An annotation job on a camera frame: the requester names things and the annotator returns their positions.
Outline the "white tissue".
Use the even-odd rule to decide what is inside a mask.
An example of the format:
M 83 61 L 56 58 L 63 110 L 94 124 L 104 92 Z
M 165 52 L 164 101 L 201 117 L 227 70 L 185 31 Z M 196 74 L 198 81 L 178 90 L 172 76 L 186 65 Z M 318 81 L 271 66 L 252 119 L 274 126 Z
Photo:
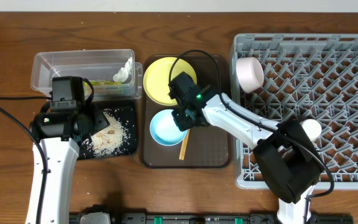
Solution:
M 125 65 L 113 76 L 114 82 L 124 83 L 132 73 L 132 57 L 130 57 Z

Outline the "light blue bowl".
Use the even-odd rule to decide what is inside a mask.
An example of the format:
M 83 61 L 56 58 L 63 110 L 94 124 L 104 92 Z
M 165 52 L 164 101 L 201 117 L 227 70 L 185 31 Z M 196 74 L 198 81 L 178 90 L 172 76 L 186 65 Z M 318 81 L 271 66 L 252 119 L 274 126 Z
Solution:
M 172 109 L 159 111 L 150 122 L 150 134 L 163 146 L 174 146 L 184 140 L 188 131 L 180 131 L 174 122 Z

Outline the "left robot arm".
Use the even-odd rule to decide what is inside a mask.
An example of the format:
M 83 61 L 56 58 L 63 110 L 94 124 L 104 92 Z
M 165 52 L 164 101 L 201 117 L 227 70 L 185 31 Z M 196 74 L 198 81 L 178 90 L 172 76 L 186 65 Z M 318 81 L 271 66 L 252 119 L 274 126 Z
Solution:
M 52 99 L 30 123 L 34 174 L 26 223 L 68 223 L 73 171 L 84 140 L 109 126 L 104 113 L 85 94 L 91 82 L 55 77 Z

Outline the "pink white bowl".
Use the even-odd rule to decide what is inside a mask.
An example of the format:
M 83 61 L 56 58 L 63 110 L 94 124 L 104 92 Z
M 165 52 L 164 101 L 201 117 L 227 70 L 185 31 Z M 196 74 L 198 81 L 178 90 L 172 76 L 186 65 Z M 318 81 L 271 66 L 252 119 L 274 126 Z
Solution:
M 246 93 L 251 93 L 264 84 L 264 71 L 255 57 L 239 58 L 236 62 L 236 76 Z

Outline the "yellow plate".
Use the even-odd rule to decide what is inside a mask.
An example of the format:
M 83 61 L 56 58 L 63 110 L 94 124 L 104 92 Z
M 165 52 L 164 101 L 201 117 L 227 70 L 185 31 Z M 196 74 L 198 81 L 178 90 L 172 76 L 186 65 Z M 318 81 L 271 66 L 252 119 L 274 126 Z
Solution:
M 145 71 L 143 86 L 147 96 L 154 102 L 164 106 L 177 105 L 176 100 L 169 97 L 168 76 L 176 57 L 163 57 L 149 65 Z M 197 83 L 194 68 L 183 59 L 175 64 L 171 78 L 174 79 L 181 72 L 186 72 Z

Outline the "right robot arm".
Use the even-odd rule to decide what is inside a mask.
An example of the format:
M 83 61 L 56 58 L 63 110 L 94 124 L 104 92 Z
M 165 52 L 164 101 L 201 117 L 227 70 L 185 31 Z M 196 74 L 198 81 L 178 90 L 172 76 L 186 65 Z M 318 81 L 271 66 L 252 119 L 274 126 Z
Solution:
M 179 130 L 215 126 L 246 144 L 253 152 L 268 188 L 279 199 L 281 223 L 307 223 L 314 186 L 324 164 L 312 139 L 319 136 L 319 123 L 294 120 L 277 122 L 243 108 L 220 89 L 197 85 L 181 72 L 168 78 L 169 97 L 178 108 L 172 116 Z

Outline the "small pale green cup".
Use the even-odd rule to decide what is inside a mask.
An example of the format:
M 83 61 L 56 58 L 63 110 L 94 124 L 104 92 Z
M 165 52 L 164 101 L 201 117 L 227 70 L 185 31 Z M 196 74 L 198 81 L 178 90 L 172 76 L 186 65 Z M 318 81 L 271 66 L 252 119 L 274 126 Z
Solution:
M 321 125 L 315 119 L 306 119 L 300 124 L 311 142 L 314 142 L 322 133 Z

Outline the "green orange snack wrapper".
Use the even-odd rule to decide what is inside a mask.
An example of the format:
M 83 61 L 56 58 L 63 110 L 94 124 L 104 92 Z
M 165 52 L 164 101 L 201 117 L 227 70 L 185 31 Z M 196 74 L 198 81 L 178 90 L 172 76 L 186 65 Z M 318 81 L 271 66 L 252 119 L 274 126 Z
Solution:
M 113 82 L 106 80 L 90 80 L 89 82 L 92 84 L 95 94 L 120 93 L 126 87 L 123 82 Z

